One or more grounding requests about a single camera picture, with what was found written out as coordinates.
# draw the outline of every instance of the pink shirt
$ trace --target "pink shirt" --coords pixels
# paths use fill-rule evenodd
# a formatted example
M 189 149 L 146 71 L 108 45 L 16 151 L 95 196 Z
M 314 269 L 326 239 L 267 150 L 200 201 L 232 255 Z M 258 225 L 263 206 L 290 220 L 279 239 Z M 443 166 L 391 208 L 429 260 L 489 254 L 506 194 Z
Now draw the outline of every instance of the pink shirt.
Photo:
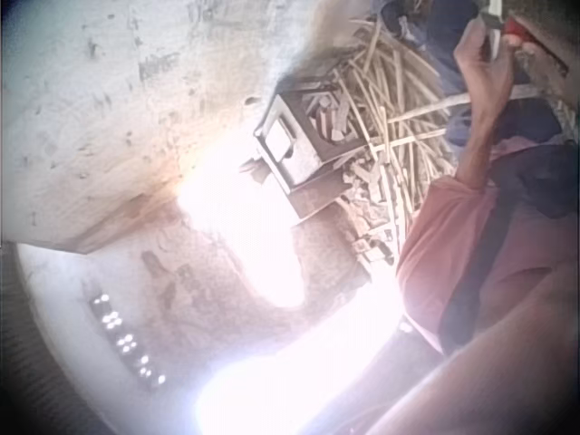
M 521 143 L 513 141 L 514 147 L 508 144 L 505 149 L 521 149 Z M 401 252 L 397 278 L 405 310 L 439 351 L 441 317 L 497 194 L 493 186 L 473 190 L 453 177 L 437 179 L 430 185 Z M 481 288 L 477 329 L 503 318 L 555 265 L 577 258 L 577 215 L 549 219 L 529 206 L 518 206 Z

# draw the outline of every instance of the dark pants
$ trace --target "dark pants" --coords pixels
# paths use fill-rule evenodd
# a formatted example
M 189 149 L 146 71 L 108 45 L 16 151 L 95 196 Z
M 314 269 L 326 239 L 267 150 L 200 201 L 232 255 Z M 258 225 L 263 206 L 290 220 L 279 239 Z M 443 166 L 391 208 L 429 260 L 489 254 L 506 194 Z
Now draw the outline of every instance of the dark pants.
M 479 13 L 471 0 L 433 0 L 427 22 L 427 52 L 431 64 L 440 74 L 446 96 L 467 91 L 453 50 L 459 43 L 468 22 Z M 517 65 L 515 84 L 529 83 L 529 77 Z M 471 127 L 471 109 L 468 105 L 451 109 L 446 139 L 459 154 L 466 146 Z M 498 120 L 495 142 L 513 136 L 523 136 L 542 143 L 561 133 L 562 129 L 546 100 L 529 98 L 510 101 Z

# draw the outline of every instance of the concrete wall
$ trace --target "concrete wall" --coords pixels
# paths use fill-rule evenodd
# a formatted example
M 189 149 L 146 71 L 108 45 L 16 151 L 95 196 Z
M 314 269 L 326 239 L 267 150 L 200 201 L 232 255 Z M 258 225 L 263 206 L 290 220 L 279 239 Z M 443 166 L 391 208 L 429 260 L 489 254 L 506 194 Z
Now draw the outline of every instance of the concrete wall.
M 87 252 L 248 141 L 351 0 L 29 0 L 3 20 L 4 238 Z

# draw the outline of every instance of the bundle of sticks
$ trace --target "bundle of sticks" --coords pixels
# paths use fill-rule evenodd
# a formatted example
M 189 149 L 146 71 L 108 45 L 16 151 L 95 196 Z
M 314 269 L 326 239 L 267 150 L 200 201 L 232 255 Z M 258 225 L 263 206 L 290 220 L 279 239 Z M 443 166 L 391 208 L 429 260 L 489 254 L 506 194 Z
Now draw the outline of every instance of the bundle of sticks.
M 360 25 L 354 34 L 360 49 L 333 70 L 337 114 L 326 129 L 336 139 L 347 131 L 364 138 L 370 167 L 361 170 L 357 164 L 353 172 L 370 190 L 378 183 L 380 197 L 376 192 L 371 197 L 388 209 L 389 221 L 381 231 L 390 234 L 396 262 L 429 184 L 455 171 L 455 157 L 443 136 L 449 108 L 469 103 L 469 95 L 442 98 L 439 76 L 420 53 L 391 38 L 378 20 L 353 21 Z M 518 85 L 510 98 L 537 95 L 534 86 Z M 344 156 L 335 166 L 352 157 Z M 376 235 L 377 229 L 371 232 Z

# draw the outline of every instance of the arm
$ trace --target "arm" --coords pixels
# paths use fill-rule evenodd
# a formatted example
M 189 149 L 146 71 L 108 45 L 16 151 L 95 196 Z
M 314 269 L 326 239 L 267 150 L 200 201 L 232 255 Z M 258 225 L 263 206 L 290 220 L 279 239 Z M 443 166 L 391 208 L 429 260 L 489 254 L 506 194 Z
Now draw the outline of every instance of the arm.
M 574 406 L 577 268 L 560 266 L 368 435 L 534 433 Z
M 472 189 L 486 186 L 493 132 L 514 84 L 512 46 L 503 40 L 498 57 L 487 61 L 483 58 L 486 37 L 483 20 L 472 20 L 454 52 L 468 87 L 472 112 L 471 136 L 455 178 Z

